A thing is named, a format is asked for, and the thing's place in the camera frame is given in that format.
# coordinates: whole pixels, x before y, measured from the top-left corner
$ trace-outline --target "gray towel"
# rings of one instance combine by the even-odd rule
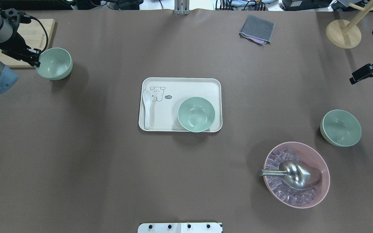
[[[264,46],[267,42],[271,43],[275,25],[273,22],[249,15],[241,28],[240,35]]]

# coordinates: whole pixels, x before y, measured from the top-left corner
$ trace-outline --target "cutting board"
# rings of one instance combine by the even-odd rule
[[[44,28],[46,28],[47,35],[49,36],[49,45],[51,41],[51,36],[53,34],[54,29],[54,19],[40,19],[41,23],[43,24]],[[44,46],[46,46],[46,34],[44,34],[43,28],[41,25],[32,20],[29,24],[20,24],[18,28],[18,33],[24,38],[25,43],[30,46],[32,49],[40,49],[43,50]],[[8,65],[9,68],[31,68],[27,62],[24,61],[17,61],[1,52],[0,49],[0,61],[3,62],[5,65]]]

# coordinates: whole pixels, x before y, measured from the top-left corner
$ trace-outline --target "green bowl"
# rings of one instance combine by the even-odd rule
[[[340,109],[332,110],[323,117],[320,132],[326,141],[335,146],[353,146],[362,136],[359,121]]]
[[[60,80],[70,74],[73,61],[67,50],[51,48],[44,51],[39,58],[40,67],[36,67],[37,73],[50,80]]]
[[[208,130],[215,120],[215,109],[206,99],[191,97],[179,106],[178,120],[188,131],[200,133]]]

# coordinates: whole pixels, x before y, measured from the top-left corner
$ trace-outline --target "white floor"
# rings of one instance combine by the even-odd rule
[[[269,11],[283,11],[278,5],[281,0],[277,0],[275,2],[266,4]],[[175,0],[161,0],[162,6],[164,9],[174,9],[175,7]],[[217,0],[189,0],[189,9],[210,9],[214,10],[216,2],[218,2],[217,6],[219,7],[220,1]],[[107,8],[107,6],[99,6],[98,8]],[[150,9],[162,9],[159,0],[143,0],[143,3],[140,5],[141,9],[150,10]],[[333,11],[333,9],[329,6],[328,8],[320,8],[320,9],[310,9],[307,11]]]

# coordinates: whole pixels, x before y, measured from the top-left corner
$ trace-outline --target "spoon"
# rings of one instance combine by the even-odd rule
[[[146,90],[142,94],[143,105],[145,106],[145,128],[150,128],[150,115],[151,104],[152,104],[152,93],[149,90]]]
[[[303,190],[319,183],[320,171],[311,166],[296,162],[284,161],[278,166],[279,170],[260,169],[260,176],[281,176],[284,182],[293,189]]]

